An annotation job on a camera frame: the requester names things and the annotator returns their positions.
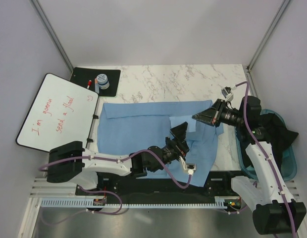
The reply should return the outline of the light blue long sleeve shirt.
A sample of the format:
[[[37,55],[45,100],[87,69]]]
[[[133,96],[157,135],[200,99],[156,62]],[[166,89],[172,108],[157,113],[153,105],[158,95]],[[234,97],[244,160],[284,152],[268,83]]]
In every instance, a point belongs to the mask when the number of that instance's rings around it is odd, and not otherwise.
[[[127,155],[151,146],[165,146],[170,129],[188,122],[186,141],[189,153],[186,161],[194,163],[197,170],[191,185],[203,187],[215,162],[219,128],[192,119],[208,109],[213,102],[156,102],[134,104],[105,103],[98,126],[98,151],[104,154]]]

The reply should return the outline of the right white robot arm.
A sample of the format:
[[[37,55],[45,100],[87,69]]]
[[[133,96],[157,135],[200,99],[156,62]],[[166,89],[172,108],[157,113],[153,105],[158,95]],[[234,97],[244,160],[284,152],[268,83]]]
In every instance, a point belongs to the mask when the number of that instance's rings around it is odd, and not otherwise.
[[[246,176],[228,178],[222,182],[227,195],[239,194],[252,211],[256,231],[261,235],[292,234],[296,236],[307,210],[297,202],[287,188],[273,156],[271,137],[259,121],[260,99],[245,96],[239,109],[231,109],[223,99],[217,99],[208,109],[192,116],[204,124],[235,127],[237,138],[245,148],[256,172],[260,188]]]

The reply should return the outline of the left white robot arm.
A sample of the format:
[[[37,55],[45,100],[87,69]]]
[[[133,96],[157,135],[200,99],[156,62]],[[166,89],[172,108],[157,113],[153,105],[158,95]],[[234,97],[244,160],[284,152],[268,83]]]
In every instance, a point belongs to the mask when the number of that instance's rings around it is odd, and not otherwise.
[[[46,171],[49,183],[75,183],[93,195],[102,193],[104,188],[99,173],[133,178],[145,177],[148,172],[158,170],[170,174],[167,166],[178,161],[183,172],[191,178],[196,164],[189,164],[185,159],[189,152],[187,128],[187,122],[172,128],[172,136],[166,137],[163,148],[151,146],[130,155],[96,153],[84,148],[81,141],[73,141],[51,149],[48,164],[40,169]]]

